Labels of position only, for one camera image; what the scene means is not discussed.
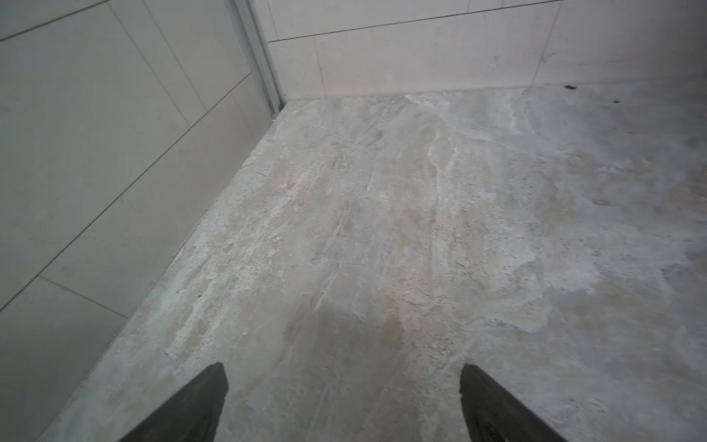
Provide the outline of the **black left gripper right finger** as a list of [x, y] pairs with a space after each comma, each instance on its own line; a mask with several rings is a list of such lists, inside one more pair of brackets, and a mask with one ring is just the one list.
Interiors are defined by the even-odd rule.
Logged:
[[479, 366], [462, 368], [460, 402], [471, 441], [567, 442]]

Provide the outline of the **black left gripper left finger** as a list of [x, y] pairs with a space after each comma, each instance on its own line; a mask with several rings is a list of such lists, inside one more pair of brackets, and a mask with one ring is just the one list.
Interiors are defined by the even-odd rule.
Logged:
[[211, 364], [120, 439], [129, 441], [215, 440], [228, 393], [221, 362]]

